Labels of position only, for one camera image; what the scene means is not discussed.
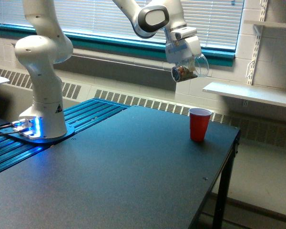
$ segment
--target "blue led light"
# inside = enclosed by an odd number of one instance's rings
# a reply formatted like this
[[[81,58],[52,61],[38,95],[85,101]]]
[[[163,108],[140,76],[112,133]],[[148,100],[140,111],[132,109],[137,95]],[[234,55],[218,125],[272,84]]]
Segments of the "blue led light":
[[[40,122],[39,122],[39,118],[35,117],[35,130],[36,130],[36,137],[40,137],[41,136],[41,131],[40,131]]]

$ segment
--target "mounting plate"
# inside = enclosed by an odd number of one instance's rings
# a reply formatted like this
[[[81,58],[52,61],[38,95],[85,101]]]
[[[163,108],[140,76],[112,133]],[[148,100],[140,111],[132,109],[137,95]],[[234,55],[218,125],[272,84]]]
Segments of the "mounting plate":
[[[9,128],[5,128],[5,129],[2,129],[0,130],[0,133],[9,133],[9,132],[13,132],[14,130],[9,127]],[[27,143],[31,143],[31,144],[37,144],[37,145],[54,145],[54,144],[57,144],[71,136],[73,136],[75,134],[75,129],[73,126],[71,125],[67,125],[67,133],[61,137],[56,137],[56,138],[44,138],[44,139],[29,139],[23,135],[20,135],[18,133],[15,133],[15,134],[9,134],[7,136],[10,136],[12,138],[15,138],[17,140],[20,140],[20,141],[24,141],[24,142],[27,142]]]

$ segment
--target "heater vent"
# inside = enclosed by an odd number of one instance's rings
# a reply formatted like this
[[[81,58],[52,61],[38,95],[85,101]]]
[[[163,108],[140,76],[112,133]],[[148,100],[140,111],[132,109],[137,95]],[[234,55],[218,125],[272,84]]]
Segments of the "heater vent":
[[[0,69],[0,76],[9,79],[10,81],[7,84],[10,85],[27,89],[32,89],[33,87],[30,75],[28,74]],[[62,96],[77,99],[81,87],[80,85],[62,82]]]
[[[150,107],[152,109],[180,115],[189,115],[190,109],[189,106],[183,106],[168,101],[134,97],[133,95],[119,94],[103,90],[97,90],[95,97],[126,105]],[[242,137],[244,138],[286,148],[286,125],[276,125],[275,123],[267,123],[262,120],[234,117],[217,112],[211,114],[210,120],[212,122],[239,127],[242,132]]]

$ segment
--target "window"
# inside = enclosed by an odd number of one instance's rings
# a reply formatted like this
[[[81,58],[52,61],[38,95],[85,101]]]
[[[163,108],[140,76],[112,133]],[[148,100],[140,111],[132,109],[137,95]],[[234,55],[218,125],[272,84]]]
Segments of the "window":
[[[137,0],[140,6],[151,0]],[[64,31],[129,40],[137,37],[123,13],[111,0],[55,0]],[[182,0],[184,17],[196,27],[202,47],[235,50],[244,0]],[[24,19],[21,0],[0,0],[0,24],[31,26]],[[163,31],[152,39],[165,43]]]

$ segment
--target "red plastic cup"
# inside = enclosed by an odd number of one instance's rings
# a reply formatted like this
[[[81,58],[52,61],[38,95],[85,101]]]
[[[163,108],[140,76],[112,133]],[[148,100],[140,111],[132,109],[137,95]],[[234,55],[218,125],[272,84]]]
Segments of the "red plastic cup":
[[[202,108],[191,108],[190,110],[191,139],[202,142],[208,128],[212,112]]]

